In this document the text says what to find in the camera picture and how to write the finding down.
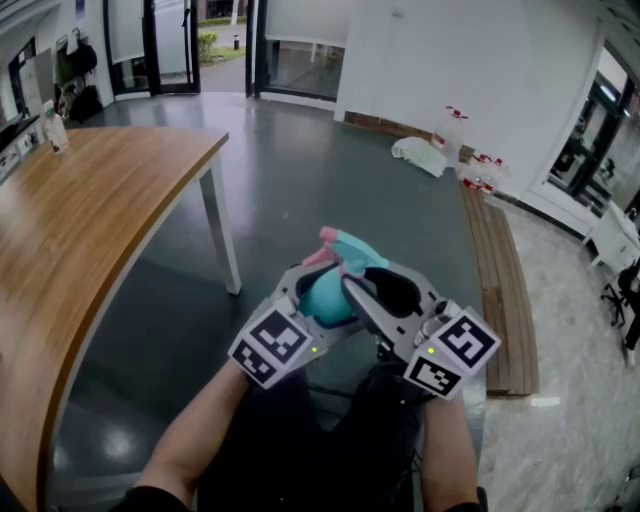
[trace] black pants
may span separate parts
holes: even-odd
[[[640,338],[640,315],[636,315],[636,317],[633,319],[631,327],[629,327],[629,332],[625,337],[624,346],[629,350],[633,350],[634,348],[636,348],[638,338]]]
[[[325,432],[303,372],[253,389],[198,487],[198,510],[412,510],[422,408],[399,401],[418,393],[375,367]]]

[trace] plastic bottle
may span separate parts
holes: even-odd
[[[45,116],[44,130],[55,154],[62,153],[69,147],[69,137],[64,129],[62,118],[56,113],[53,101],[48,100],[42,107]]]
[[[459,179],[462,183],[470,188],[481,189],[484,187],[484,162],[481,158],[473,155],[471,160],[469,160],[469,164],[462,167],[462,171],[460,172]]]
[[[480,177],[482,180],[482,191],[492,194],[498,185],[498,173],[495,170],[496,165],[493,163],[489,155],[480,155]]]
[[[500,183],[504,180],[505,176],[509,174],[509,168],[504,165],[502,162],[502,158],[496,158],[492,167],[494,176],[495,176],[495,185],[494,188],[497,188]]]
[[[466,119],[468,117],[463,116],[459,110],[447,107],[446,115],[436,126],[431,138],[431,144],[447,157],[449,167],[458,167]]]

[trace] bush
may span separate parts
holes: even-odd
[[[247,23],[246,16],[238,16],[238,25]],[[199,27],[208,27],[211,25],[231,25],[231,18],[211,18],[209,20],[202,20],[198,22]]]
[[[209,62],[213,60],[211,56],[211,46],[218,40],[218,34],[215,32],[203,32],[198,34],[198,60],[200,62]]]

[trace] person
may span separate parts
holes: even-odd
[[[634,367],[636,364],[635,348],[640,338],[640,317],[635,313],[640,311],[640,290],[638,289],[638,271],[640,271],[640,259],[635,261],[629,268],[624,269],[618,276],[618,286],[624,290],[624,299],[634,312],[634,319],[631,322],[627,335],[622,340],[622,351],[627,360],[627,364]]]
[[[413,510],[411,461],[420,430],[424,510],[481,510],[461,394],[402,406],[399,398],[415,386],[378,363],[326,432],[304,370],[269,390],[249,380],[227,361],[171,423],[112,511],[186,511],[196,489],[200,511]]]

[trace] outdoor pavement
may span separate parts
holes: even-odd
[[[245,59],[220,62],[214,66],[200,67],[200,84],[202,92],[245,92],[244,89]]]
[[[240,36],[240,46],[247,46],[247,25],[211,25],[208,27],[199,27],[198,33],[215,32],[218,34],[216,46],[233,46],[233,36]]]
[[[198,28],[198,33],[216,32],[218,40],[215,46],[233,47],[233,36],[240,36],[240,47],[247,45],[247,25],[212,25]],[[202,92],[245,92],[244,89],[245,59],[221,62],[214,66],[200,67],[200,83]]]

